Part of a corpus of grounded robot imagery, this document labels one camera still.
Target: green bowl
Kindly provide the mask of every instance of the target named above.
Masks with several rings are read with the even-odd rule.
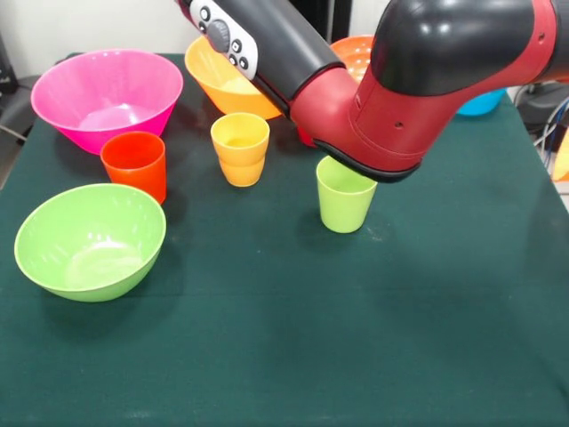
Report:
[[[166,219],[150,195],[119,184],[65,191],[23,222],[14,254],[20,270],[69,300],[109,301],[150,271],[164,242]]]

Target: white wall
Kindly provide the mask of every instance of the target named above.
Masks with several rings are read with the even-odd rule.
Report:
[[[198,35],[173,0],[0,0],[0,32],[18,77],[71,52],[185,52]]]
[[[389,0],[354,0],[349,34],[351,36],[375,34],[377,24],[388,3]]]

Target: plastic bowl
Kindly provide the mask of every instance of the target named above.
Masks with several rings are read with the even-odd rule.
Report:
[[[346,37],[331,44],[332,50],[346,64],[349,74],[358,82],[364,78],[372,57],[373,36]]]
[[[34,111],[79,147],[100,154],[131,131],[160,135],[183,88],[183,75],[154,53],[114,49],[64,60],[34,85]]]
[[[185,62],[189,74],[222,113],[252,113],[266,120],[281,115],[225,56],[213,50],[204,36],[190,45]]]
[[[469,117],[488,114],[498,107],[504,94],[506,94],[506,89],[500,89],[477,96],[464,104],[461,109],[459,109],[458,114]]]
[[[166,232],[162,207],[119,184],[65,191],[23,222],[14,254],[21,271],[69,300],[102,302],[133,289],[150,271]]]

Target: cup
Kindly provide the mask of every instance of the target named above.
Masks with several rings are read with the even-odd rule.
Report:
[[[166,147],[153,133],[129,132],[110,139],[100,152],[110,180],[166,200]]]
[[[336,233],[351,233],[362,227],[377,182],[331,157],[318,163],[317,180],[322,223]]]
[[[270,127],[251,113],[232,113],[212,126],[212,141],[225,178],[236,187],[256,184],[265,166]]]
[[[311,147],[312,149],[315,149],[317,147],[317,145],[314,143],[314,140],[312,139],[312,137],[309,135],[308,132],[299,127],[297,127],[297,132],[299,133],[299,139],[304,145],[306,145],[307,147]]]

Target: yellow object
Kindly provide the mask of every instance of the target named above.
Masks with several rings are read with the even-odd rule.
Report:
[[[569,181],[569,133],[565,134],[561,142],[552,179],[556,182]]]
[[[213,146],[231,185],[251,187],[259,181],[269,135],[267,121],[251,113],[228,114],[213,124]]]
[[[204,36],[186,51],[186,68],[223,113],[246,112],[269,120],[281,112],[228,59],[217,53]]]

